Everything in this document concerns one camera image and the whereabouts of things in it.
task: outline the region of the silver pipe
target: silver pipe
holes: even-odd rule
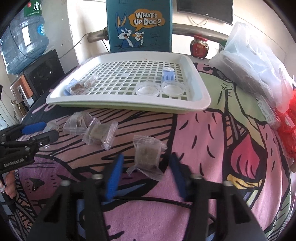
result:
[[[226,34],[222,34],[214,30],[179,23],[173,23],[173,34],[191,37],[199,35],[214,42],[227,41],[228,39]]]
[[[93,32],[93,33],[89,33],[87,35],[87,41],[89,43],[94,43],[100,40],[109,40],[109,36],[108,36],[108,28],[105,27],[103,30],[97,31],[97,32]]]
[[[173,23],[173,34],[191,36],[200,35],[207,38],[210,41],[220,42],[227,41],[228,36],[207,28],[201,28],[198,26],[191,26],[186,24]],[[108,28],[105,27],[103,30],[89,33],[87,40],[89,43],[94,43],[100,40],[109,40]]]

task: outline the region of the television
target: television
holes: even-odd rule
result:
[[[204,15],[232,25],[233,0],[177,0],[177,12]]]

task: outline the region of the blue box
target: blue box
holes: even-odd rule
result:
[[[106,0],[112,53],[172,51],[171,0]]]

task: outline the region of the transparent plastic bag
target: transparent plastic bag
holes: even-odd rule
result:
[[[85,89],[89,89],[95,85],[95,83],[98,81],[98,75],[93,74],[91,77],[80,81],[81,84],[85,87]]]
[[[277,130],[281,126],[281,121],[275,114],[274,109],[268,105],[262,96],[258,99],[257,104],[271,129]]]
[[[126,173],[131,175],[137,169],[147,177],[160,181],[163,177],[163,172],[158,166],[161,152],[168,148],[166,144],[154,137],[135,135],[133,137],[133,145],[136,149],[135,165],[128,168]]]
[[[64,94],[68,95],[81,95],[85,92],[85,87],[76,79],[72,79],[71,82],[66,86]]]
[[[281,113],[288,110],[294,80],[272,50],[252,34],[248,25],[237,22],[225,49],[209,64],[243,90],[267,98]]]
[[[102,124],[94,118],[82,140],[88,145],[97,144],[101,145],[103,149],[109,150],[112,147],[117,127],[117,121]]]
[[[50,121],[46,124],[46,127],[43,129],[43,133],[52,131],[52,130],[59,131],[59,125],[54,121]]]
[[[92,121],[91,115],[86,112],[75,112],[66,121],[63,131],[70,135],[83,135],[87,131],[87,127]]]

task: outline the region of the blue water bottle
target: blue water bottle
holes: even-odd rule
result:
[[[0,40],[8,74],[19,74],[46,50],[42,1],[30,1],[11,21]]]

